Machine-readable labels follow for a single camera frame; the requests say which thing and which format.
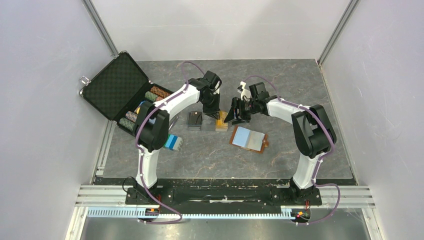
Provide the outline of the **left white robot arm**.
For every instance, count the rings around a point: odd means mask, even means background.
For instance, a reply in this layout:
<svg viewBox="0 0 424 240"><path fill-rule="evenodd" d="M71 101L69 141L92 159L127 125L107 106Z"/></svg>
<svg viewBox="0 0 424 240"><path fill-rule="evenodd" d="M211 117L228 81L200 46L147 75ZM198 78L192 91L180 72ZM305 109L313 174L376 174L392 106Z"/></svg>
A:
<svg viewBox="0 0 424 240"><path fill-rule="evenodd" d="M144 102L137 114L135 146L139 151L136 181L142 187L138 197L145 204L153 203L157 190L157 162L160 149L168 140L170 120L187 107L201 103L202 112L220 119L220 87L222 80L214 72L191 78L176 92L156 103Z"/></svg>

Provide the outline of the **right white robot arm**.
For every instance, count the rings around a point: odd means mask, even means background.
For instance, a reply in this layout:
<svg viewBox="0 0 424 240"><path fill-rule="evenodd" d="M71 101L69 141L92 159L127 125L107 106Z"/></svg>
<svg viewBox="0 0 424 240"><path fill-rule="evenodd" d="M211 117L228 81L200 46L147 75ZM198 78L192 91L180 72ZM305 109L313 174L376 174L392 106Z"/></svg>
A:
<svg viewBox="0 0 424 240"><path fill-rule="evenodd" d="M319 104L304 106L270 95L262 82L247 86L241 81L237 91L240 97L231 100L225 123L248 123L252 115L263 114L292 125L300 157L296 172L290 179L288 196L293 203L302 204L315 187L317 163L334 148L337 141L325 108Z"/></svg>

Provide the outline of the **clear box with dark cards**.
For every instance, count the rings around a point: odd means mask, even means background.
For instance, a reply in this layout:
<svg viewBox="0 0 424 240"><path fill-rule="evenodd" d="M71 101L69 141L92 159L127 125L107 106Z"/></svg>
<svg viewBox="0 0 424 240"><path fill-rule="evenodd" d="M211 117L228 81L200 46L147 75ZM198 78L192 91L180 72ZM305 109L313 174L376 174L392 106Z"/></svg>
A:
<svg viewBox="0 0 424 240"><path fill-rule="evenodd" d="M203 113L201 111L190 111L187 118L187 129L189 131L200 131L202 121Z"/></svg>

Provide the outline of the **brown leather card holder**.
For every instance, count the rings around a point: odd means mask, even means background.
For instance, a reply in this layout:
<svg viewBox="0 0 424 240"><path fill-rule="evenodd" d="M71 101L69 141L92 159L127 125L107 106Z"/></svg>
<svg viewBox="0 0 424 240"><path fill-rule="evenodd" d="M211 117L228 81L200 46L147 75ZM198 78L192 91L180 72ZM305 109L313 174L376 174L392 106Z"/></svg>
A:
<svg viewBox="0 0 424 240"><path fill-rule="evenodd" d="M229 144L262 154L269 146L269 141L267 134L237 125L232 132Z"/></svg>

